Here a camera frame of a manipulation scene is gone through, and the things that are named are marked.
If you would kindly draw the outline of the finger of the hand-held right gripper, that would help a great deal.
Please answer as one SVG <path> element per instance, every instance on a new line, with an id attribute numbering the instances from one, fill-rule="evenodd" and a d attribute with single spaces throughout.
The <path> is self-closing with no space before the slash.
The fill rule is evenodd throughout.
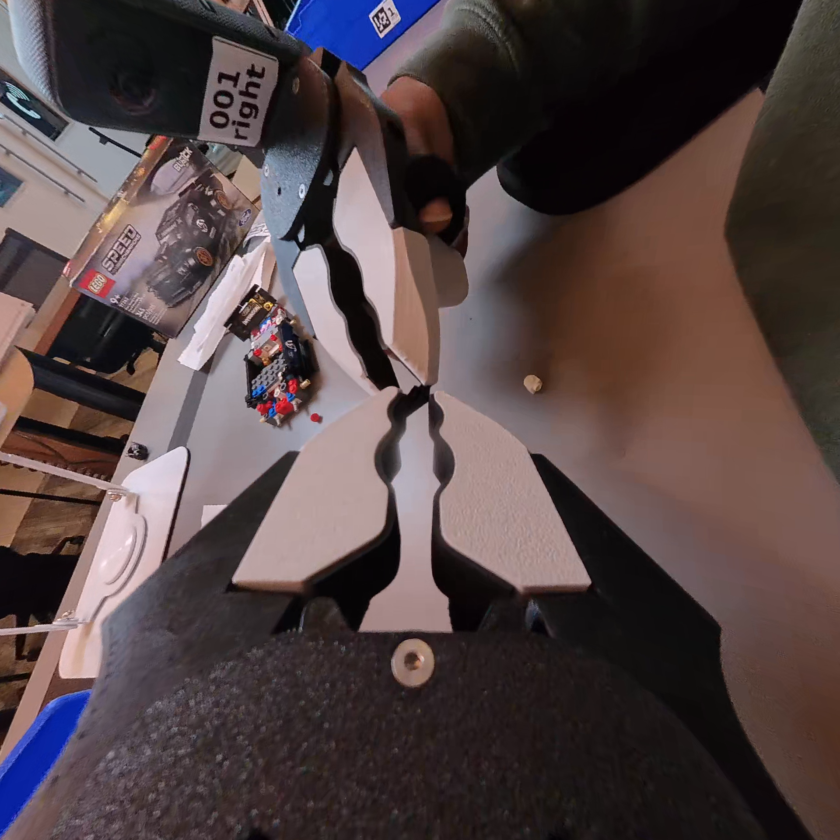
<path id="1" fill-rule="evenodd" d="M 333 228 L 359 265 L 385 350 L 421 385 L 433 385 L 440 336 L 429 244 L 424 234 L 389 225 L 358 148 L 339 177 Z"/>
<path id="2" fill-rule="evenodd" d="M 397 386 L 356 259 L 336 243 L 302 250 L 293 274 L 315 339 L 369 393 Z"/>

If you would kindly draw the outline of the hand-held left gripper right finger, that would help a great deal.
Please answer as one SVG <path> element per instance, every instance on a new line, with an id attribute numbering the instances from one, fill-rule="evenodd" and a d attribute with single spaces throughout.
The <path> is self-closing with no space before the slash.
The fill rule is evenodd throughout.
<path id="1" fill-rule="evenodd" d="M 477 629 L 495 602 L 586 592 L 591 576 L 526 446 L 446 392 L 428 407 L 430 560 L 451 627 Z"/>

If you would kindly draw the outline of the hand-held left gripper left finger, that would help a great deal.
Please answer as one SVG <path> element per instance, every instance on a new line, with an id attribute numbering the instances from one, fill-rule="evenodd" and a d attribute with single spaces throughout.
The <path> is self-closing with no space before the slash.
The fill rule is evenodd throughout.
<path id="1" fill-rule="evenodd" d="M 402 396 L 386 387 L 303 446 L 233 574 L 235 588 L 302 603 L 329 598 L 350 628 L 361 628 L 400 564 L 392 483 Z"/>

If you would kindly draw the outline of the lego car model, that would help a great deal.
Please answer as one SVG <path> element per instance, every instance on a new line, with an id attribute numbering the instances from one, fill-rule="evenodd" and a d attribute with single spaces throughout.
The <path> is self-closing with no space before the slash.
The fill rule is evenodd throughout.
<path id="1" fill-rule="evenodd" d="M 281 428 L 308 414 L 319 366 L 300 320 L 275 304 L 253 329 L 245 356 L 245 404 L 262 424 Z"/>

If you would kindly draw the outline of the blue plastic bin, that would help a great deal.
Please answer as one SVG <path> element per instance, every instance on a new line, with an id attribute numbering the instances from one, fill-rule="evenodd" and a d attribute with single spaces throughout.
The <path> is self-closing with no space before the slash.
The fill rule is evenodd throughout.
<path id="1" fill-rule="evenodd" d="M 91 689 L 52 700 L 2 762 L 2 798 L 29 798 L 46 780 L 88 706 Z"/>

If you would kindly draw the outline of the person's right forearm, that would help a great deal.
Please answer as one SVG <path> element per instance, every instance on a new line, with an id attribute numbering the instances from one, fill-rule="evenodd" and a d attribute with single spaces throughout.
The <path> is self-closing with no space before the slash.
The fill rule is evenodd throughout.
<path id="1" fill-rule="evenodd" d="M 801 5 L 450 2 L 390 83 L 437 93 L 465 186 L 494 170 L 525 207 L 572 215 L 645 178 L 759 88 Z"/>

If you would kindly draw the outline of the black stickered lego panel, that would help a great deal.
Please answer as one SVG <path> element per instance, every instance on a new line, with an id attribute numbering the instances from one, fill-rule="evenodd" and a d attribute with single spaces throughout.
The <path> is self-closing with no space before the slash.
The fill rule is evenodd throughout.
<path id="1" fill-rule="evenodd" d="M 224 323 L 225 330 L 242 341 L 249 341 L 277 306 L 277 300 L 259 285 L 252 286 Z"/>

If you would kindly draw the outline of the lego set box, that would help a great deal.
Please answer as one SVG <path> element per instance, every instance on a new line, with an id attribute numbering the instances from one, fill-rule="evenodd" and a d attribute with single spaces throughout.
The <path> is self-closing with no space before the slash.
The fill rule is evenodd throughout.
<path id="1" fill-rule="evenodd" d="M 257 215 L 194 142 L 155 135 L 63 274 L 80 294 L 173 339 Z"/>

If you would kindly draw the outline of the person's right hand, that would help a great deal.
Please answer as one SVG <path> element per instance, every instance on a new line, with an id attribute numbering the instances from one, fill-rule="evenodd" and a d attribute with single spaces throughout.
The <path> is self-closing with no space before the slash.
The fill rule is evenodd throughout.
<path id="1" fill-rule="evenodd" d="M 411 156 L 433 156 L 456 169 L 455 141 L 448 115 L 432 88 L 414 78 L 399 77 L 385 89 L 381 99 L 401 120 Z M 445 195 L 430 196 L 417 214 L 427 235 L 440 235 L 453 218 Z"/>

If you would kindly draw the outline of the blue storage bin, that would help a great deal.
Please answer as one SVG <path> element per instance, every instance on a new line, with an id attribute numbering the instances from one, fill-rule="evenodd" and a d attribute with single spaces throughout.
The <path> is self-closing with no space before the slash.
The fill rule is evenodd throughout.
<path id="1" fill-rule="evenodd" d="M 393 45 L 435 1 L 299 1 L 286 32 L 362 70 Z"/>

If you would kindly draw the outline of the white booklet stand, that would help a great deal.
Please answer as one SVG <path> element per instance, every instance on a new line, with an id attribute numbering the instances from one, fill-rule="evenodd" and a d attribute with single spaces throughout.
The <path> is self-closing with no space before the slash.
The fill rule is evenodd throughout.
<path id="1" fill-rule="evenodd" d="M 103 624 L 161 565 L 180 504 L 190 452 L 178 447 L 142 465 L 120 484 L 22 456 L 2 462 L 103 490 L 107 517 L 76 607 L 53 623 L 2 629 L 3 636 L 66 633 L 59 677 L 95 679 L 103 660 Z"/>

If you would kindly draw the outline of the black office chair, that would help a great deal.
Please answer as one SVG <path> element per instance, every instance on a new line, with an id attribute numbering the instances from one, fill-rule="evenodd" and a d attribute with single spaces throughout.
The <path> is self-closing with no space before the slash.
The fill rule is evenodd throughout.
<path id="1" fill-rule="evenodd" d="M 44 355 L 99 374 L 134 375 L 146 350 L 161 355 L 165 341 L 124 312 L 81 296 Z"/>

